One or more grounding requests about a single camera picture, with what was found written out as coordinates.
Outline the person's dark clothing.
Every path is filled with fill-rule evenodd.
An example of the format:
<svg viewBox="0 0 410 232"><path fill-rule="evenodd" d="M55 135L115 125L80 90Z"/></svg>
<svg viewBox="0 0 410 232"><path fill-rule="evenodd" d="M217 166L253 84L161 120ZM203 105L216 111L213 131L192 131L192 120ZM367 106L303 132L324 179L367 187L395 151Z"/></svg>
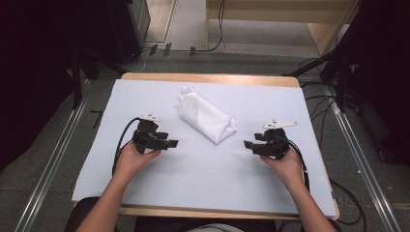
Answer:
<svg viewBox="0 0 410 232"><path fill-rule="evenodd" d="M75 232L98 202L86 197L73 208L64 232ZM274 220L218 219L188 217L137 217L131 232L278 232Z"/></svg>

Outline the person's left hand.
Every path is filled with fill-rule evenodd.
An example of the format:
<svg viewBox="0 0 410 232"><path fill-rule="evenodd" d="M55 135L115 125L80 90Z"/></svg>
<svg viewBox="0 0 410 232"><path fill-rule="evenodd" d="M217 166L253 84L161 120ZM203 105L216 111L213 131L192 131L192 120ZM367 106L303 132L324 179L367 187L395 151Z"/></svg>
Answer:
<svg viewBox="0 0 410 232"><path fill-rule="evenodd" d="M129 183L144 166L161 154L160 150L154 150L147 154L140 154L133 142L127 144L121 151L115 165L114 178Z"/></svg>

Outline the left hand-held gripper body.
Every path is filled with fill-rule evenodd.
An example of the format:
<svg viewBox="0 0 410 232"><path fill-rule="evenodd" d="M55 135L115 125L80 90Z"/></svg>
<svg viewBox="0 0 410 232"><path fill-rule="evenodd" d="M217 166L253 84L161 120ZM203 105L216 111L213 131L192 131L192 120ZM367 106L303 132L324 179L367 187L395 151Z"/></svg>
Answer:
<svg viewBox="0 0 410 232"><path fill-rule="evenodd" d="M141 115L137 118L139 121L136 130L133 132L132 141L136 144L136 150L144 154L146 149L162 150L161 145L164 140L157 138L158 117L153 114Z"/></svg>

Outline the black stand leg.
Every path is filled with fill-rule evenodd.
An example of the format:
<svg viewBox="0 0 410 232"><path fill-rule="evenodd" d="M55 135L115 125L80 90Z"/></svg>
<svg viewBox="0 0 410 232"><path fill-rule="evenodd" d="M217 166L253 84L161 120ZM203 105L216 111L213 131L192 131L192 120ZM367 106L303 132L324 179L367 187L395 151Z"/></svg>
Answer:
<svg viewBox="0 0 410 232"><path fill-rule="evenodd" d="M301 66L299 69L293 72L285 73L284 76L293 76L298 77L314 68L318 68L319 66L326 64L332 64L333 61L337 58L338 50L334 48L333 50L329 51L325 55L322 55L318 58L313 58L311 62Z"/></svg>

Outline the white towel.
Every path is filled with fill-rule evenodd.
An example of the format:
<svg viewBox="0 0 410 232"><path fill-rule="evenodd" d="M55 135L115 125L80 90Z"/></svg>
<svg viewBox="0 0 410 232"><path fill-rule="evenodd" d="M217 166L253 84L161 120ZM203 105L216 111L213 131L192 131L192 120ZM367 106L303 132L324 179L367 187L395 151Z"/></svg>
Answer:
<svg viewBox="0 0 410 232"><path fill-rule="evenodd" d="M218 145L236 132L234 119L199 96L190 86L183 86L178 97L180 117Z"/></svg>

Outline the wooden table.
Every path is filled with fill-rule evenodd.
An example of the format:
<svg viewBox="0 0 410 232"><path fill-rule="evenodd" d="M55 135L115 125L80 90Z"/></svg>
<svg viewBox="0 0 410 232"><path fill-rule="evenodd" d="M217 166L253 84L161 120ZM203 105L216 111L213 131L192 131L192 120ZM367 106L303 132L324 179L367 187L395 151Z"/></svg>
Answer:
<svg viewBox="0 0 410 232"><path fill-rule="evenodd" d="M275 173L244 146L272 120L296 122L287 136L302 151L310 192L322 212L338 217L337 203L314 135L307 105L294 77L127 73L128 100L161 117L161 129L178 140L130 186L124 213L205 218L295 218L293 201ZM183 86L232 116L237 130L212 143L178 115Z"/></svg>

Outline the white table sheet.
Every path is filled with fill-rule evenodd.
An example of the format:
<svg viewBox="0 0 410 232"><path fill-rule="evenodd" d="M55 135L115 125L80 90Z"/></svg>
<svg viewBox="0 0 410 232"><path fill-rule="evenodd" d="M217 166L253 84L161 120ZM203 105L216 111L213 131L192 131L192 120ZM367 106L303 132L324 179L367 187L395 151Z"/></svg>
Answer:
<svg viewBox="0 0 410 232"><path fill-rule="evenodd" d="M337 215L325 165L301 89L194 83L192 89L234 119L236 131L219 144L183 121L182 82L118 80L92 148L79 173L73 200L100 195L111 178L120 140L131 138L136 117L152 113L178 145L168 149L130 183L123 202L150 208L185 208L293 216L294 202L271 167L244 145L264 125L287 123L286 136L302 152L310 193L328 217Z"/></svg>

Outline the black curtain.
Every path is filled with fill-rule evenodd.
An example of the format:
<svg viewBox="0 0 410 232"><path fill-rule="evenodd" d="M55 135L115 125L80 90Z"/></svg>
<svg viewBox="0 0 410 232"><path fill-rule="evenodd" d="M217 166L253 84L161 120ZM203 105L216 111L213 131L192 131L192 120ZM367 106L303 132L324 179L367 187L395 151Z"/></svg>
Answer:
<svg viewBox="0 0 410 232"><path fill-rule="evenodd" d="M0 171L23 155L95 64L118 73L141 52L132 0L0 0Z"/></svg>
<svg viewBox="0 0 410 232"><path fill-rule="evenodd" d="M361 0L344 39L346 87L381 160L410 166L410 0Z"/></svg>

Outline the metal floor rail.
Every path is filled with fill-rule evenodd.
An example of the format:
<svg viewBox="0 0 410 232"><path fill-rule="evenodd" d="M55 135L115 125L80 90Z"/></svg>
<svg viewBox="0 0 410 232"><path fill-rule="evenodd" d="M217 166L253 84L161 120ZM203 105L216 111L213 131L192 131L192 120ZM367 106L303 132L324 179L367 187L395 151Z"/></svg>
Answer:
<svg viewBox="0 0 410 232"><path fill-rule="evenodd" d="M83 113L92 89L92 85L93 82L91 80L84 81L82 85L83 98L79 102L77 108L72 110L70 117L64 126L61 135L59 136L57 144L55 145L53 152L44 168L44 171L29 197L14 232L30 232L37 214L44 203L44 199L55 177L62 158L66 153L67 147L73 136L73 132Z"/></svg>
<svg viewBox="0 0 410 232"><path fill-rule="evenodd" d="M386 232L402 232L395 217L393 207L374 175L373 170L366 159L366 153L363 151L347 117L339 109L336 102L332 102L331 107Z"/></svg>

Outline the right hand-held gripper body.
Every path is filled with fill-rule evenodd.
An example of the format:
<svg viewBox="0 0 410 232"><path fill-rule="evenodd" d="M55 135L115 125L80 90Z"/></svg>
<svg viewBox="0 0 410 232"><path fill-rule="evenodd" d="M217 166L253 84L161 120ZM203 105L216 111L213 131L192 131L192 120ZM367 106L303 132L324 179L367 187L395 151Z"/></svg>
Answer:
<svg viewBox="0 0 410 232"><path fill-rule="evenodd" d="M267 141L257 145L256 154L273 160L281 160L290 148L299 153L299 148L293 141L287 138L284 130L286 127L296 125L296 122L278 120L272 120L270 123L265 124L263 126L263 133Z"/></svg>

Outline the light wooden furniture frame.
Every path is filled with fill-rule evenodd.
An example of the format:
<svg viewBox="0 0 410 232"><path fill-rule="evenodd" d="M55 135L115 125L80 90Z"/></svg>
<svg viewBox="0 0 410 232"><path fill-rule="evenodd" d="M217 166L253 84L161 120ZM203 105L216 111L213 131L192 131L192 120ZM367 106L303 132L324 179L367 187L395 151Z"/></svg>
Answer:
<svg viewBox="0 0 410 232"><path fill-rule="evenodd" d="M223 1L225 19L305 23L320 55L331 50L340 30L353 20L361 4L361 0L205 1L206 42L209 41L209 20L219 18Z"/></svg>

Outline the person's right hand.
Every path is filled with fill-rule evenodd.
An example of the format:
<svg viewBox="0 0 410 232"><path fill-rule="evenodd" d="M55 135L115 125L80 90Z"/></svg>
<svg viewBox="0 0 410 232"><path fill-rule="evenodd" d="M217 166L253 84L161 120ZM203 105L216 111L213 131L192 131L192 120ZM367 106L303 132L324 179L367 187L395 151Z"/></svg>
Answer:
<svg viewBox="0 0 410 232"><path fill-rule="evenodd" d="M289 191L300 189L305 185L302 163L293 149L289 149L282 159L271 159L264 156L260 158L274 169L277 177Z"/></svg>

